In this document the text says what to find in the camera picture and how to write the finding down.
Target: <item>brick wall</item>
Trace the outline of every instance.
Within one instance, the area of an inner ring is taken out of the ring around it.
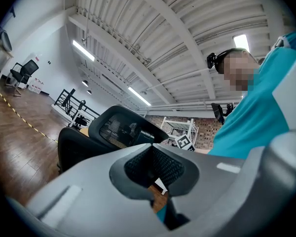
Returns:
[[[162,116],[152,116],[147,115],[146,119],[151,123],[154,123],[156,126],[160,127],[163,121]],[[187,122],[188,118],[186,117],[167,117],[167,120],[172,121],[181,121]],[[222,124],[218,122],[215,118],[194,118],[194,123],[198,127],[198,134],[195,141],[195,147],[200,149],[212,149],[213,148],[213,139],[217,131],[221,128]],[[168,132],[171,130],[169,124],[163,126],[163,130]],[[173,135],[179,136],[180,131],[177,130]]]

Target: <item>metal frame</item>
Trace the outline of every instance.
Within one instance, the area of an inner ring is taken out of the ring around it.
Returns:
[[[70,96],[69,99],[69,103],[66,103],[66,105],[63,107],[62,104],[65,101],[66,97]],[[65,89],[63,89],[63,91],[60,93],[60,95],[58,96],[57,100],[55,101],[54,105],[59,106],[62,110],[64,110],[66,112],[66,114],[68,116],[70,116],[72,119],[74,118],[74,116],[77,114],[78,112],[78,106],[80,101],[78,99],[76,99],[73,95],[71,95],[68,91],[66,91]],[[72,108],[70,109],[68,107],[68,105],[75,105],[76,107],[72,106]],[[92,117],[94,117],[95,119],[100,115],[98,114],[96,111],[92,110],[91,108],[89,108],[88,106],[84,105],[83,106],[83,110],[85,111],[87,114],[91,115]]]
[[[101,91],[101,94],[105,94],[106,98],[111,98],[111,102],[115,102],[117,100],[119,102],[119,104],[124,105],[131,110],[138,109],[138,106],[136,104],[134,104],[133,102],[131,102],[130,100],[128,100],[126,98],[120,99],[120,97],[122,96],[120,93],[117,93],[114,90],[109,91],[108,87],[106,87],[105,85],[102,85],[101,79],[96,75],[96,72],[95,72],[96,68],[94,66],[93,66],[94,71],[90,70],[88,72],[86,71],[86,69],[87,69],[86,67],[80,66],[78,68],[87,76],[88,79],[90,79],[91,83],[93,83],[93,86]]]
[[[182,121],[167,120],[167,117],[165,116],[163,118],[163,122],[162,122],[161,127],[160,127],[161,129],[163,128],[165,123],[168,123],[171,126],[171,130],[169,132],[167,132],[167,134],[169,135],[169,138],[167,139],[166,143],[169,142],[169,139],[170,140],[175,140],[177,138],[177,136],[172,135],[172,132],[175,129],[175,130],[186,131],[187,137],[190,139],[192,144],[195,145],[196,137],[197,137],[197,134],[198,134],[198,126],[196,126],[194,124],[194,119],[193,118],[191,118],[191,120],[189,122],[182,122]],[[176,128],[175,125],[173,126],[173,124],[188,125],[188,129]]]

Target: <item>office chair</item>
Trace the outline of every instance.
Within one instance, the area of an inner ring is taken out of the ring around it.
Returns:
[[[142,143],[160,143],[168,138],[159,127],[120,105],[108,108],[92,121],[88,134],[89,137],[71,127],[65,127],[60,131],[60,173],[94,156]]]
[[[16,65],[21,66],[20,72],[13,70]],[[18,86],[20,85],[20,83],[27,84],[29,81],[29,78],[37,69],[38,69],[38,65],[33,60],[30,60],[25,65],[21,65],[20,63],[15,63],[13,68],[10,70],[10,73],[8,74],[7,78],[5,79],[5,85],[12,86],[15,89],[13,96],[15,96],[15,97],[21,96],[21,93],[18,90]],[[17,86],[16,86],[16,83],[15,84],[8,84],[7,83],[7,80],[9,78],[10,74],[12,74],[13,78],[15,78],[17,80],[17,82],[18,82]]]

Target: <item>black metal railing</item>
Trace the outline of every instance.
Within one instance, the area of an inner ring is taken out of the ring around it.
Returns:
[[[54,103],[54,105],[57,105],[63,109],[72,119],[74,119],[74,116],[77,114],[80,104],[81,102],[65,89],[60,93],[59,97]],[[100,115],[86,105],[82,105],[81,110],[94,117],[94,119]]]

